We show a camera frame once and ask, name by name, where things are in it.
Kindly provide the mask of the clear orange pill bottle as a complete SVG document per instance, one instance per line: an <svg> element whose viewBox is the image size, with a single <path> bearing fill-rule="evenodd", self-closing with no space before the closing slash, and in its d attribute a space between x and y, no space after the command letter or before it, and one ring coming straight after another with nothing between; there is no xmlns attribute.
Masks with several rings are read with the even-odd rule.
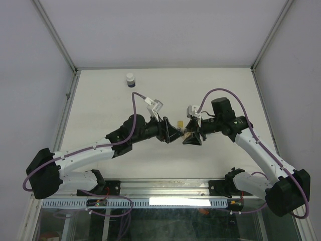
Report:
<svg viewBox="0 0 321 241"><path fill-rule="evenodd" d="M191 135L191 131L186 129L186 128L180 128L180 131L183 133L182 135L182 139L185 140L186 138L188 138Z"/></svg>

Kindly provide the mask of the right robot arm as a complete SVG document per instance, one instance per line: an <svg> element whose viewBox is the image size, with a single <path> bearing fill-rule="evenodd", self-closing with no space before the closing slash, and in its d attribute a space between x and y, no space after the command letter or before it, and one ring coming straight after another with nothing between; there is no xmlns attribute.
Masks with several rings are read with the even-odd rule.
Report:
<svg viewBox="0 0 321 241"><path fill-rule="evenodd" d="M186 129L190 134L183 143L200 146L208 134L222 133L242 148L266 176L263 179L243 169L233 168L224 176L223 183L214 188L215 191L228 198L238 191L250 193L264 200L279 217L308 205L309 173L304 169L296 170L265 146L246 117L235 116L229 99L217 98L211 104L214 115L208 119L202 119L199 106L188 106L187 117L190 121Z"/></svg>

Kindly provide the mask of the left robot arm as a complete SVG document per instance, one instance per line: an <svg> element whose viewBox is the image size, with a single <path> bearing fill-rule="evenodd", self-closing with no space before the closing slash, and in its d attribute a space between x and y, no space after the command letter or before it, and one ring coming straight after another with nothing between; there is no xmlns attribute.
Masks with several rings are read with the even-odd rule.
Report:
<svg viewBox="0 0 321 241"><path fill-rule="evenodd" d="M157 138L167 144L183 136L167 117L151 117L146 122L141 115L131 115L118 129L90 146L71 151L51 152L49 148L38 151L26 169L30 192L36 199L45 199L58 192L76 191L77 195L90 192L101 195L105 180L99 170L77 172L86 165L113 159L132 151L135 143Z"/></svg>

